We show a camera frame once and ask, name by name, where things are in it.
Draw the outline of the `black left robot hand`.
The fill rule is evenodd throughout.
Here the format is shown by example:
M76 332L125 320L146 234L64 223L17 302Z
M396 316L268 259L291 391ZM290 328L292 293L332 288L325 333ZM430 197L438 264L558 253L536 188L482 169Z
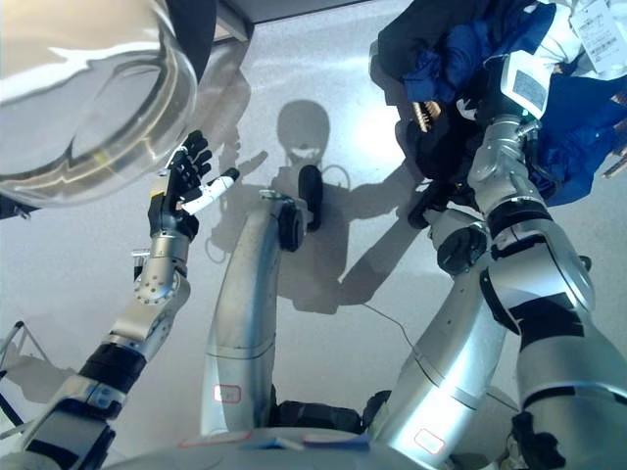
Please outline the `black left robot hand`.
M202 131L194 130L170 155L150 192L150 235L180 234L192 240L199 231L197 213L216 202L237 181L239 170L229 168L209 182L213 153Z

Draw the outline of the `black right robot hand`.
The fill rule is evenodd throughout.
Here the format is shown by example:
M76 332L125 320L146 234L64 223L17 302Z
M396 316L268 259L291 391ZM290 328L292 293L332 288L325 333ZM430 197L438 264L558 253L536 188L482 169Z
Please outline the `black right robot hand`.
M500 115L540 119L548 104L551 75L540 59L523 50L493 56L457 100L458 112L482 125Z

